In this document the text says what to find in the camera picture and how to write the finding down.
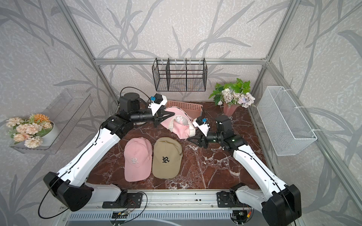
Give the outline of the pink baseball cap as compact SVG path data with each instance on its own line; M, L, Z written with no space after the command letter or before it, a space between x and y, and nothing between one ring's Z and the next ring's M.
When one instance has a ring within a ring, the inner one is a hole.
M173 116L161 122L161 125L177 135L179 139L187 139L196 135L192 119L179 107L168 107L165 111L174 113Z
M132 138L124 148L124 178L127 182L147 179L152 169L152 144L143 137Z

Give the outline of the beige baseball cap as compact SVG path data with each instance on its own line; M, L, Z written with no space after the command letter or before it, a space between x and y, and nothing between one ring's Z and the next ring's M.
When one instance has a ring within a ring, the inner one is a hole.
M152 173L158 179L175 178L181 168L183 149L181 144L169 137L159 138L153 149Z

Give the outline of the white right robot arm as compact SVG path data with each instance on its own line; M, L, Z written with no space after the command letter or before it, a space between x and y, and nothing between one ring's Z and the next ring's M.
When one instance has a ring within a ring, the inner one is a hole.
M218 207L249 208L251 212L262 213L270 226L288 226L301 217L301 193L295 185L287 185L279 179L254 153L251 146L240 135L234 133L231 120L225 116L216 119L216 131L211 131L207 120L199 117L193 126L200 133L187 140L199 147L208 148L210 143L218 143L238 161L258 184L255 191L240 183L228 192L217 194Z

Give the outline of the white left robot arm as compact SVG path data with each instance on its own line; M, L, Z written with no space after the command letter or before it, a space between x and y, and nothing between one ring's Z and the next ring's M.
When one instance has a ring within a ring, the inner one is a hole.
M65 167L47 173L43 181L49 192L70 211L78 211L89 203L117 202L122 189L117 185L87 183L89 173L103 156L117 144L137 123L151 121L154 126L174 115L165 110L167 97L155 94L146 109L140 108L140 97L127 93L120 97L120 112L107 118L95 137Z

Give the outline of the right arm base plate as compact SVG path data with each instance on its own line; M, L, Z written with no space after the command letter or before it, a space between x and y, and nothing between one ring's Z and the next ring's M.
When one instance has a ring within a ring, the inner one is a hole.
M234 192L220 191L216 193L216 196L219 208L242 207L251 209L249 205L241 203Z

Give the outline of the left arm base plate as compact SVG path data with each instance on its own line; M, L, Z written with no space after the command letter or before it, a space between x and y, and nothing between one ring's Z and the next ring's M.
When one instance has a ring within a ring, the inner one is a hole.
M139 209L142 203L143 193L124 193L114 202L104 202L104 209Z

